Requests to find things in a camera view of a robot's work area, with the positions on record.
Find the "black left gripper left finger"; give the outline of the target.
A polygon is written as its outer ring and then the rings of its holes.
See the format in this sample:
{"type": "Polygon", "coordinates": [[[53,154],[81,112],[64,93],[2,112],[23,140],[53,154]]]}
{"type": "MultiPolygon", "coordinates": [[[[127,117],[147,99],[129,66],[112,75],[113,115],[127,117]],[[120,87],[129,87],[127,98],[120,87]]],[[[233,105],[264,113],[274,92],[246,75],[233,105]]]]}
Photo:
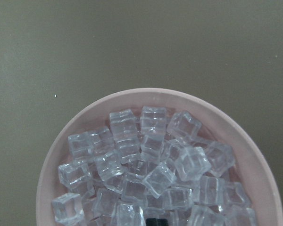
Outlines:
{"type": "Polygon", "coordinates": [[[146,226],[158,226],[158,219],[157,218],[147,218],[146,226]]]}

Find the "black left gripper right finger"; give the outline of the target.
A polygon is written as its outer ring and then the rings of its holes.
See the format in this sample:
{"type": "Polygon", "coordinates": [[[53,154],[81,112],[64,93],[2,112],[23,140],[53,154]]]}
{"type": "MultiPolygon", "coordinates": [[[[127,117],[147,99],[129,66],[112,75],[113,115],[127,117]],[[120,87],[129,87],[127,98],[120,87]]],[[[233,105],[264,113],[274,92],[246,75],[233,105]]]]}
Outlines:
{"type": "Polygon", "coordinates": [[[169,226],[168,220],[165,218],[158,218],[158,226],[169,226]]]}

